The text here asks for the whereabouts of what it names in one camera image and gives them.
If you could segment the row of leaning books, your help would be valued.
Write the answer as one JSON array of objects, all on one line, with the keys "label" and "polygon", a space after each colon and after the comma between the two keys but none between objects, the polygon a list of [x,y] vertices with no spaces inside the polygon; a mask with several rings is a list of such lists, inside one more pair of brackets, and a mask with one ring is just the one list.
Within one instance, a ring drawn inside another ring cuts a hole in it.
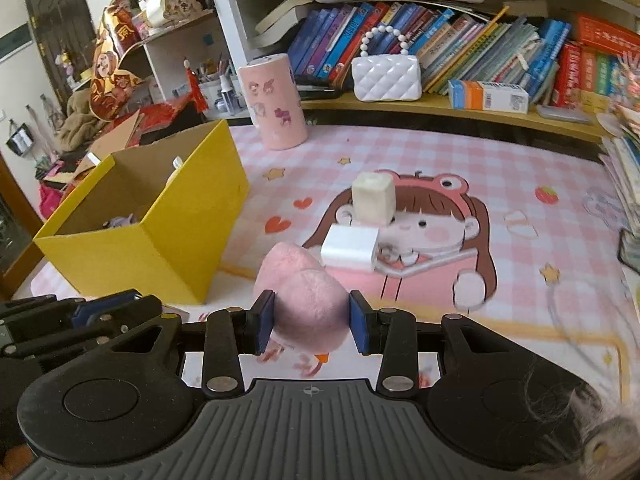
[{"label": "row of leaning books", "polygon": [[303,11],[286,54],[296,82],[355,88],[352,62],[369,56],[416,58],[422,88],[447,94],[457,81],[514,84],[532,96],[551,77],[570,36],[567,22],[491,21],[425,0],[283,0],[256,26],[262,34],[288,11]]}]

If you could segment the white orange medicine box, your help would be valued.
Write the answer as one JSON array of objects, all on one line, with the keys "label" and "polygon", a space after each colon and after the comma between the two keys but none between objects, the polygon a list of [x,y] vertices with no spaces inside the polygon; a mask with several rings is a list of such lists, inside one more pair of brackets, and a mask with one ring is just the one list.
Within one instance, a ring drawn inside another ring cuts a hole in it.
[{"label": "white orange medicine box", "polygon": [[450,80],[448,96],[454,110],[527,114],[529,108],[529,95],[517,84]]}]

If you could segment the brown plush blanket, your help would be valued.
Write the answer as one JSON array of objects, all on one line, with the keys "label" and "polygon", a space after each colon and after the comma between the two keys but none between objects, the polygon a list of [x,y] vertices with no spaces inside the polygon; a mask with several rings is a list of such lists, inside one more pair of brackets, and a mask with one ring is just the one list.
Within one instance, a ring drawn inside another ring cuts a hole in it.
[{"label": "brown plush blanket", "polygon": [[55,143],[60,152],[77,150],[91,141],[107,122],[97,118],[90,108],[91,91],[88,88],[74,92],[67,101],[66,119],[55,131]]}]

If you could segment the red dictionary books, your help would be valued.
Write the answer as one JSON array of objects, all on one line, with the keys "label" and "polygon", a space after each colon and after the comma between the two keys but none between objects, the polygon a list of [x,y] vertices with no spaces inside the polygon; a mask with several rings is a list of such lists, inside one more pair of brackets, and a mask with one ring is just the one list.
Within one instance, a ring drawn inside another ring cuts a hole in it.
[{"label": "red dictionary books", "polygon": [[570,14],[568,22],[550,104],[596,114],[638,96],[623,68],[639,58],[638,32],[583,13]]}]

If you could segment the pink plush heart toy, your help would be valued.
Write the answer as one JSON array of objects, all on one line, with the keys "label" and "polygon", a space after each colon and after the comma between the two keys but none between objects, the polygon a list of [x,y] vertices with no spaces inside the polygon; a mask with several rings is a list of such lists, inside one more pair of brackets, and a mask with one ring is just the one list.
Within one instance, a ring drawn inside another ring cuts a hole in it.
[{"label": "pink plush heart toy", "polygon": [[348,292],[307,249],[280,242],[262,260],[254,295],[276,294],[273,328],[279,339],[312,354],[341,347],[349,332]]}]

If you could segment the pink plush in box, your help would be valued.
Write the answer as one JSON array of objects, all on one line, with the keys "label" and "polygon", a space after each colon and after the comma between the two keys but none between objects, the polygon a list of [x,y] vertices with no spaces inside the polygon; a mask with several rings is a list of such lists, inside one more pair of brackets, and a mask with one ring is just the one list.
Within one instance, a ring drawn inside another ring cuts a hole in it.
[{"label": "pink plush in box", "polygon": [[172,160],[172,171],[166,180],[166,186],[170,185],[171,182],[175,180],[175,177],[177,177],[177,174],[182,168],[182,166],[183,166],[183,160],[181,157],[177,156]]}]

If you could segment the stack of magazines right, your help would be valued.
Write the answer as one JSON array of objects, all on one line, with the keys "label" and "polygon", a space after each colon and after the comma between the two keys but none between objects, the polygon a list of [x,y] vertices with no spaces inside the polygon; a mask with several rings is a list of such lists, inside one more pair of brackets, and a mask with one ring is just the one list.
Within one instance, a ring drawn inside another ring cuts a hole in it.
[{"label": "stack of magazines right", "polygon": [[601,159],[627,218],[618,242],[618,258],[639,271],[639,112],[616,104],[612,114],[599,114],[598,121],[612,134],[602,139]]}]

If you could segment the pink cylindrical holder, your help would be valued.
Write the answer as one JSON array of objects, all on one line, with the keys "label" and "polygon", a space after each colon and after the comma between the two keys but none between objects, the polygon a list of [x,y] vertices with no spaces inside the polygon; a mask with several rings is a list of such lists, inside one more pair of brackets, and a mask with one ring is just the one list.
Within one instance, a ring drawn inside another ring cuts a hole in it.
[{"label": "pink cylindrical holder", "polygon": [[307,141],[307,125],[290,59],[285,53],[256,58],[238,69],[250,119],[265,148],[284,151]]}]

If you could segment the white quilted pearl handbag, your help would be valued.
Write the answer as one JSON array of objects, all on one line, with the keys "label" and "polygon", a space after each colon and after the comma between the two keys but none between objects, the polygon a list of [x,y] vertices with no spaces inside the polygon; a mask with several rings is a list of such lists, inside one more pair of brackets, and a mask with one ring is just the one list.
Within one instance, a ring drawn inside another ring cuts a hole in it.
[{"label": "white quilted pearl handbag", "polygon": [[[371,54],[370,43],[381,34],[391,34],[400,45],[398,54]],[[416,101],[422,96],[421,66],[407,49],[407,38],[399,29],[378,25],[361,38],[360,53],[352,59],[350,72],[354,95],[360,102]]]}]

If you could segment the red gold festive decoration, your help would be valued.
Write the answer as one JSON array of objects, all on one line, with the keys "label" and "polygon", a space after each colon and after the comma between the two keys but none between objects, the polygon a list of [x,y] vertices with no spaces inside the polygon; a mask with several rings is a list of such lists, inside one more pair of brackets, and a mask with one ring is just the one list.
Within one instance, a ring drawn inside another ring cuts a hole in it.
[{"label": "red gold festive decoration", "polygon": [[90,110],[101,120],[113,120],[142,80],[122,68],[126,54],[141,41],[132,20],[130,0],[112,0],[103,10],[93,55]]}]

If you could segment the pink checkered cartoon mat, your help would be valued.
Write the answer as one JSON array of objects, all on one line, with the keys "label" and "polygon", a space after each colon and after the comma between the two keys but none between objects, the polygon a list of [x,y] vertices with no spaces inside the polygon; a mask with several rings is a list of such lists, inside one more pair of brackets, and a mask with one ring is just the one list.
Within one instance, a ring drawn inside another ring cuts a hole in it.
[{"label": "pink checkered cartoon mat", "polygon": [[333,269],[375,307],[422,321],[474,318],[590,382],[639,389],[638,288],[617,259],[623,211],[595,162],[446,133],[316,127],[269,151],[230,127],[250,190],[195,321],[248,306],[262,260],[287,242],[312,254],[332,224],[357,226],[352,182],[395,179],[396,212],[378,231],[372,272]]}]

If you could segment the white shelf cabinet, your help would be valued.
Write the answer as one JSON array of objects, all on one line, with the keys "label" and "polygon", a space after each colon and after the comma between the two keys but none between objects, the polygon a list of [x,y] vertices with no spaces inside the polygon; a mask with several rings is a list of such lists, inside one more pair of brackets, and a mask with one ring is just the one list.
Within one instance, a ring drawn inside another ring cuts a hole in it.
[{"label": "white shelf cabinet", "polygon": [[260,55],[250,44],[252,25],[245,23],[238,0],[212,0],[197,18],[171,26],[129,51],[122,67],[141,78],[153,77],[157,94],[169,101],[188,83],[183,61],[225,58],[239,68]]}]

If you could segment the wooden shelf board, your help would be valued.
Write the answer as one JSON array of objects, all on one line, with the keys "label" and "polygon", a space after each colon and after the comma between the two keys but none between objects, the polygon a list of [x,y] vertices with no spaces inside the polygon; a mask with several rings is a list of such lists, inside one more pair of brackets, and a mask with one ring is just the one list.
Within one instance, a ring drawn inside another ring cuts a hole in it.
[{"label": "wooden shelf board", "polygon": [[420,100],[410,102],[361,102],[352,93],[329,100],[307,100],[302,102],[304,110],[366,110],[367,112],[406,113],[434,115],[454,118],[482,120],[541,132],[567,136],[568,138],[599,144],[602,138],[612,138],[595,119],[591,124],[562,122],[543,118],[536,112],[527,114],[488,112],[487,110],[455,110],[446,96],[424,94]]}]

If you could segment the white charger block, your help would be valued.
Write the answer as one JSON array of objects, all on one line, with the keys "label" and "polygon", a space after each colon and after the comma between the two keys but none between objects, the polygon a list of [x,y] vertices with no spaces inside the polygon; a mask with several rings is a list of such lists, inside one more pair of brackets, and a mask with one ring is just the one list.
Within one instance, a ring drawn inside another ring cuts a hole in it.
[{"label": "white charger block", "polygon": [[378,258],[378,229],[334,223],[320,248],[325,266],[372,272]]}]

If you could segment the cream sponge cube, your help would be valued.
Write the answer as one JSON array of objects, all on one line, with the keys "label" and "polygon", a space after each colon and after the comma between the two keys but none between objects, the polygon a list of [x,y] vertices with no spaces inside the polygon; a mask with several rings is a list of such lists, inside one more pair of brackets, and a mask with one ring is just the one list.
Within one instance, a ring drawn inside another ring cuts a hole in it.
[{"label": "cream sponge cube", "polygon": [[362,172],[352,182],[354,218],[366,226],[388,226],[396,212],[395,179],[388,172]]}]

